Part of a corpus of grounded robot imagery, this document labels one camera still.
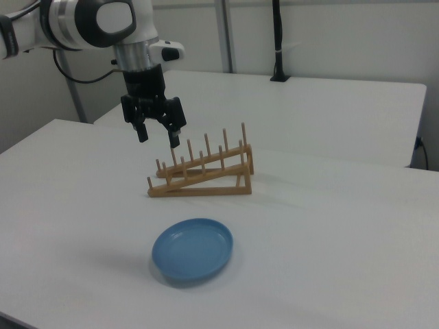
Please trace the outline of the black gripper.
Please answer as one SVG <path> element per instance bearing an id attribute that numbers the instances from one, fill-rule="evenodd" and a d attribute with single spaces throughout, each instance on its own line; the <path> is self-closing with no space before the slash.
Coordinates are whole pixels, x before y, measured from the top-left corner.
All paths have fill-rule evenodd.
<path id="1" fill-rule="evenodd" d="M 157 119 L 168 132 L 171 148 L 180 145 L 181 128 L 187 124 L 179 97 L 165 99 L 161 64 L 144 71 L 123 72 L 128 93 L 121 98 L 123 117 L 137 132 L 139 142 L 148 139 L 145 118 Z"/>

